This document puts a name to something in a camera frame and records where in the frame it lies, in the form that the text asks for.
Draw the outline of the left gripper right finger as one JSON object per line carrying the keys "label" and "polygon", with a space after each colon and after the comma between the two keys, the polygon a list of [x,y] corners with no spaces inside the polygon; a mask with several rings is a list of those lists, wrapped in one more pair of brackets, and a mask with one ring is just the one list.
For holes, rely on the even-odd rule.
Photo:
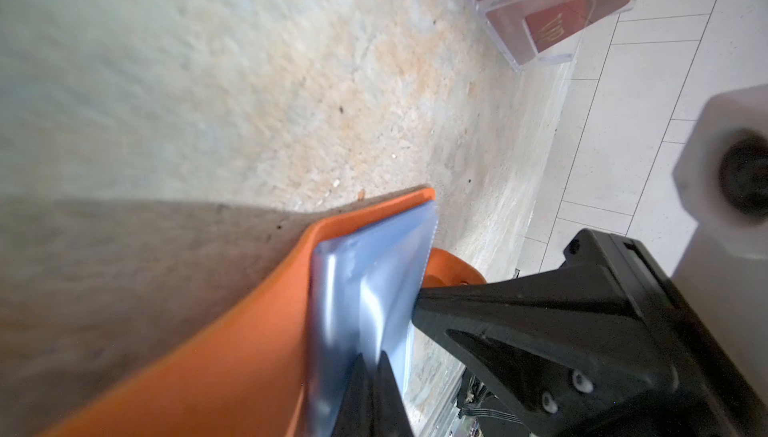
{"label": "left gripper right finger", "polygon": [[414,436],[389,357],[384,351],[373,375],[372,412],[371,436]]}

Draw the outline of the red VIP card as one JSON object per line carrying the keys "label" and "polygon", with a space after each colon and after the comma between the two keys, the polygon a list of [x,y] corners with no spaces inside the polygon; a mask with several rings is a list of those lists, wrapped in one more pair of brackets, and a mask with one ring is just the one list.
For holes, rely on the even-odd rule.
{"label": "red VIP card", "polygon": [[565,0],[525,17],[538,53],[561,43],[634,0]]}

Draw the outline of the orange leather card holder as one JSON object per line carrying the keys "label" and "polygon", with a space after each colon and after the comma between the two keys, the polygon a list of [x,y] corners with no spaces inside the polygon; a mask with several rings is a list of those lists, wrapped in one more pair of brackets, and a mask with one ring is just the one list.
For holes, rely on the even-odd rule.
{"label": "orange leather card holder", "polygon": [[50,436],[300,436],[318,244],[434,204],[431,188],[311,224],[265,282],[181,347]]}

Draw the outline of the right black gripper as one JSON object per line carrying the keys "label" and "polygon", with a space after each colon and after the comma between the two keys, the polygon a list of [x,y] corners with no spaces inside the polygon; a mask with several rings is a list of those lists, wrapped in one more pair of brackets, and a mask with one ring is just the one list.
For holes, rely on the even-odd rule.
{"label": "right black gripper", "polygon": [[648,249],[581,230],[556,270],[421,291],[414,322],[546,436],[760,436],[767,409]]}

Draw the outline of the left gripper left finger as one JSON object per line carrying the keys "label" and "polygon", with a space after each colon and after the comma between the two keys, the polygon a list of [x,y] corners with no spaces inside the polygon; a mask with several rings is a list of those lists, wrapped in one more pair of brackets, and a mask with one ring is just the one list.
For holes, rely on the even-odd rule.
{"label": "left gripper left finger", "polygon": [[371,377],[359,354],[352,367],[341,401],[333,437],[364,437],[371,434]]}

